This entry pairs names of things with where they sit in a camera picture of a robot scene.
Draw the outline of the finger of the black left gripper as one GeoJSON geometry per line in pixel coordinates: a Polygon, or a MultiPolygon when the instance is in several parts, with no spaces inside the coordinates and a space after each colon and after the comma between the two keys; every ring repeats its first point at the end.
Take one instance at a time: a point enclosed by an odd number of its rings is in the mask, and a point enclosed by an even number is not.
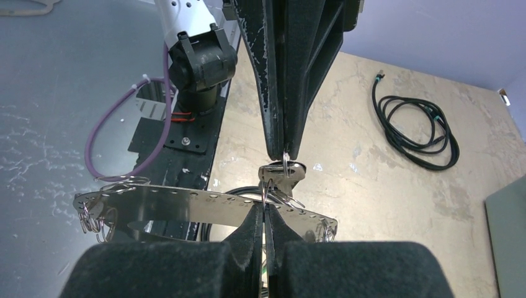
{"type": "Polygon", "coordinates": [[[267,154],[280,160],[285,151],[283,103],[279,97],[277,35],[273,1],[232,1],[252,68],[267,154]]]}
{"type": "Polygon", "coordinates": [[[309,109],[343,43],[354,30],[361,1],[286,1],[282,151],[299,154],[309,109]]]}

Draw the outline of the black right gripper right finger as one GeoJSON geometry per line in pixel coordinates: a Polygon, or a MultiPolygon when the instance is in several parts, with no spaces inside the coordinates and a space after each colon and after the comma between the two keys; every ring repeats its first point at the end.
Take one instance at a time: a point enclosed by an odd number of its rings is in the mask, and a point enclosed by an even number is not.
{"type": "Polygon", "coordinates": [[[308,243],[265,207],[270,297],[453,297],[437,258],[416,242],[308,243]]]}

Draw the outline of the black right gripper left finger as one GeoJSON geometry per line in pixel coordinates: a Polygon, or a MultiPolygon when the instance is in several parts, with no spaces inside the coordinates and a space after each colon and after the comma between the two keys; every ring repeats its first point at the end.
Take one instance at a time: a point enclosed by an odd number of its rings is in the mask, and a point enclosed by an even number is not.
{"type": "Polygon", "coordinates": [[[259,297],[264,210],[222,242],[109,243],[88,249],[60,297],[259,297]]]}

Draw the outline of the silver key with ring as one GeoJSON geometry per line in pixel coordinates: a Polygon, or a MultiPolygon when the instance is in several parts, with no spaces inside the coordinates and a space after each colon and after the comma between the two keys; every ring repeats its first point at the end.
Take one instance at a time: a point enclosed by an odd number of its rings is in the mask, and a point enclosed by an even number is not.
{"type": "Polygon", "coordinates": [[[297,161],[290,161],[288,154],[284,153],[281,161],[261,166],[258,170],[263,203],[269,196],[275,202],[289,206],[293,209],[305,208],[305,205],[293,197],[294,187],[306,176],[306,166],[297,161]]]}

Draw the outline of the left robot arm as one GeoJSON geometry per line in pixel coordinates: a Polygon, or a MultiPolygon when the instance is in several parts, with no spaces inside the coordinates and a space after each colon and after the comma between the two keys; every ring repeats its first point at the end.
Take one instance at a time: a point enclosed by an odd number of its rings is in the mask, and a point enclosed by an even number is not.
{"type": "MultiPolygon", "coordinates": [[[[230,80],[237,53],[204,1],[156,1],[172,63],[170,80],[197,95],[230,80]]],[[[295,160],[309,109],[342,46],[357,26],[361,1],[224,1],[249,54],[267,154],[295,160]]]]}

